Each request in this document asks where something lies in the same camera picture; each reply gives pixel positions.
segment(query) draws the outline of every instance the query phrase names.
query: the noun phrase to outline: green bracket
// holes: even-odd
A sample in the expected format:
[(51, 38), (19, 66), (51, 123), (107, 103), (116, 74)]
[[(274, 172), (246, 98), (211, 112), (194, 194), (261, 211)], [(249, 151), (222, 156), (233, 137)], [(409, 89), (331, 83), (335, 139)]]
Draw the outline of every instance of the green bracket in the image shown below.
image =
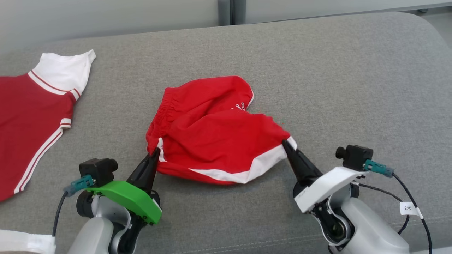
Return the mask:
[(147, 223), (157, 224), (162, 216), (162, 210), (146, 192), (126, 181), (111, 181), (102, 187), (88, 187), (86, 191), (108, 197)]

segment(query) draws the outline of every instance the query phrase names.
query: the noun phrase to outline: white cable label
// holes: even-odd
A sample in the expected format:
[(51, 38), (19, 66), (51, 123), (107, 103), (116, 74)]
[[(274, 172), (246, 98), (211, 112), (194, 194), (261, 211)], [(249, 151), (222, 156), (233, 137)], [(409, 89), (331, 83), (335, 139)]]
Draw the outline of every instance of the white cable label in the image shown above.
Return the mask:
[(421, 219), (422, 213), (419, 210), (418, 207), (414, 207), (413, 203), (411, 202), (400, 202), (400, 214), (401, 215), (416, 215), (419, 216)]

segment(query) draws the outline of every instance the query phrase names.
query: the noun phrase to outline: gray fabric surface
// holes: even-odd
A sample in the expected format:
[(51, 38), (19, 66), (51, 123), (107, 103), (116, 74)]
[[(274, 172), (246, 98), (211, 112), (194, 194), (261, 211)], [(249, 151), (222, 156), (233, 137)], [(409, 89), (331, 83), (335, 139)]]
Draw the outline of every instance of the gray fabric surface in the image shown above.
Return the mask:
[[(165, 87), (239, 75), (252, 87), (249, 110), (286, 128), (323, 171), (340, 165), (338, 146), (374, 149), (396, 168), (430, 227), (433, 246), (450, 245), (452, 52), (410, 14), (384, 13), (61, 41), (0, 59), (0, 75), (20, 75), (43, 52), (94, 49), (73, 127), (43, 156), (25, 192), (0, 204), (0, 228), (50, 234), (63, 186), (78, 164), (115, 158), (126, 179), (146, 153), (145, 133)], [(158, 174), (163, 216), (145, 228), (136, 253), (327, 253), (317, 222), (292, 199), (286, 161), (246, 184), (213, 186)], [(408, 200), (395, 179), (364, 180)], [(395, 229), (405, 218), (393, 198), (362, 189), (361, 199)], [(68, 198), (57, 231), (65, 253), (86, 222)], [(413, 217), (402, 234), (427, 248)]]

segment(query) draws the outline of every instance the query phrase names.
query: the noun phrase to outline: clothing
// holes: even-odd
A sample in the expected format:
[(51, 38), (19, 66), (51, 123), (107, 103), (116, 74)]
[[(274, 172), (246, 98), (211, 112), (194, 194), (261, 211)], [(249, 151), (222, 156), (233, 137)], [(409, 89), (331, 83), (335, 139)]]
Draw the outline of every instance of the clothing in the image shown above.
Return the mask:
[(42, 155), (71, 127), (95, 58), (93, 50), (42, 54), (29, 73), (0, 77), (0, 201), (24, 190)]
[(287, 157), (290, 134), (271, 117), (246, 111), (254, 94), (238, 76), (166, 88), (146, 134), (160, 149), (157, 171), (214, 184), (247, 183)]

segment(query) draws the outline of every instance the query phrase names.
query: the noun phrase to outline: teal connector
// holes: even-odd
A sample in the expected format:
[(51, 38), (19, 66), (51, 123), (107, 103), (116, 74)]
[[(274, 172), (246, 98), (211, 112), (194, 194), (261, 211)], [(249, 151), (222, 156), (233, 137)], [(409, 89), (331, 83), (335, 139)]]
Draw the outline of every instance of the teal connector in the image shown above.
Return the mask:
[(375, 173), (382, 174), (389, 178), (392, 177), (392, 173), (394, 172), (394, 170), (392, 168), (386, 167), (386, 165), (377, 163), (373, 160), (366, 160), (366, 163), (364, 164), (364, 169), (375, 172)]
[(79, 190), (88, 188), (93, 186), (95, 180), (91, 177), (90, 174), (83, 176), (82, 178), (73, 181), (69, 186), (64, 187), (64, 191), (67, 192), (67, 196), (70, 197), (74, 195)]

